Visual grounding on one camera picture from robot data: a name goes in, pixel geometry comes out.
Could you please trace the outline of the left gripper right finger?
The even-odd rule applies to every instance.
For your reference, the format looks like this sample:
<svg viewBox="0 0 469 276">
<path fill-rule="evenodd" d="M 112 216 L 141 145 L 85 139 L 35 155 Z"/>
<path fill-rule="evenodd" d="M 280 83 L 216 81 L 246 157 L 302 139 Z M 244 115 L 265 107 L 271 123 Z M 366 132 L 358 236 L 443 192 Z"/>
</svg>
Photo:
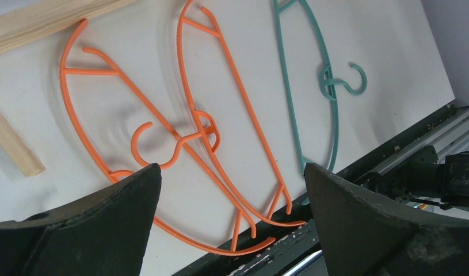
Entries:
<svg viewBox="0 0 469 276">
<path fill-rule="evenodd" d="M 317 164 L 304 178 L 330 275 L 469 275 L 469 220 L 406 206 Z"/>
</svg>

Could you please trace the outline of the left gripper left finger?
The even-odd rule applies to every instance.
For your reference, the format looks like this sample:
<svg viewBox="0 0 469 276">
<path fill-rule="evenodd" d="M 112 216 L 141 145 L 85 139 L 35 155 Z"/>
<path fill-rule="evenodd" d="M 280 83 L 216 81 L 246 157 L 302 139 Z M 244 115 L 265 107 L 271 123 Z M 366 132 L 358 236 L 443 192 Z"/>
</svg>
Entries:
<svg viewBox="0 0 469 276">
<path fill-rule="evenodd" d="M 0 222 L 0 275 L 139 275 L 161 182 L 154 163 L 69 204 Z"/>
</svg>

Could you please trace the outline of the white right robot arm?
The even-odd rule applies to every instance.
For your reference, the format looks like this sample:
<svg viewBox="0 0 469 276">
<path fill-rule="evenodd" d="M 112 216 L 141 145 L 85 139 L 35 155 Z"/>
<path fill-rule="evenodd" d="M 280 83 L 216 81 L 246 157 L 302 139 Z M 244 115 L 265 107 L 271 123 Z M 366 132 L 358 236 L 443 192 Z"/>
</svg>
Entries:
<svg viewBox="0 0 469 276">
<path fill-rule="evenodd" d="M 402 203 L 415 202 L 469 212 L 469 151 L 447 155 L 442 163 L 428 145 L 363 186 Z"/>
</svg>

